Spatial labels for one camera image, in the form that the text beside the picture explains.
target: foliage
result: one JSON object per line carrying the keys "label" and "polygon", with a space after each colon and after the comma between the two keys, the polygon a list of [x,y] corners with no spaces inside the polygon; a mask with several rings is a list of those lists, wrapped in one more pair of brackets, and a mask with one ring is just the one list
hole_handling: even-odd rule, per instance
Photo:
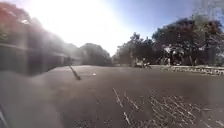
{"label": "foliage", "polygon": [[84,65],[111,65],[110,55],[100,45],[87,43],[80,47],[81,58]]}

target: road surface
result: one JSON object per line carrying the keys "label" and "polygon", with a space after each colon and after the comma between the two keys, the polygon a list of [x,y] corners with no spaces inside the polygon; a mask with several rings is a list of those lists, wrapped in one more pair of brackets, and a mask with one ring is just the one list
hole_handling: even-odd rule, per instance
{"label": "road surface", "polygon": [[158,69],[56,68],[0,73],[0,103],[23,128],[223,128],[224,79]]}

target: blue sky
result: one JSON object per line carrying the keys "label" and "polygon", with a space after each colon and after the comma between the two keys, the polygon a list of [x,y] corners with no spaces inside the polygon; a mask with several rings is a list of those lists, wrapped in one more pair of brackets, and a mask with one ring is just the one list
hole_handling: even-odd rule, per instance
{"label": "blue sky", "polygon": [[144,36],[192,14],[192,0],[108,0],[120,21]]}
{"label": "blue sky", "polygon": [[8,0],[68,43],[96,43],[113,55],[134,32],[143,37],[192,14],[193,0]]}

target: skid mark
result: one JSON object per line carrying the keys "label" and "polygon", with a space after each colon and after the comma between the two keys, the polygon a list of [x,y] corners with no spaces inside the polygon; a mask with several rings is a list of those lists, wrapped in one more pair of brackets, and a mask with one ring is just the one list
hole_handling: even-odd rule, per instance
{"label": "skid mark", "polygon": [[117,94],[116,89],[113,88],[113,91],[114,91],[114,93],[116,95],[117,103],[123,108],[122,102],[121,102],[121,100],[119,98],[119,95]]}
{"label": "skid mark", "polygon": [[127,96],[126,92],[124,92],[124,97],[127,99],[127,101],[128,101],[132,106],[135,107],[136,110],[139,109],[138,105],[137,105],[134,101],[132,101],[132,100],[129,99],[129,97]]}

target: railing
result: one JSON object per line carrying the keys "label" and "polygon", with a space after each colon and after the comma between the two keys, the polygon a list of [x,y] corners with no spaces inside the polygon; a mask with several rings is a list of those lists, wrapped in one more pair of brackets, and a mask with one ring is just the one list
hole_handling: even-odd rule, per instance
{"label": "railing", "polygon": [[190,72],[200,73],[205,75],[224,75],[224,67],[210,67],[210,66],[166,66],[166,65],[151,65],[152,68],[159,68],[161,70],[173,72]]}

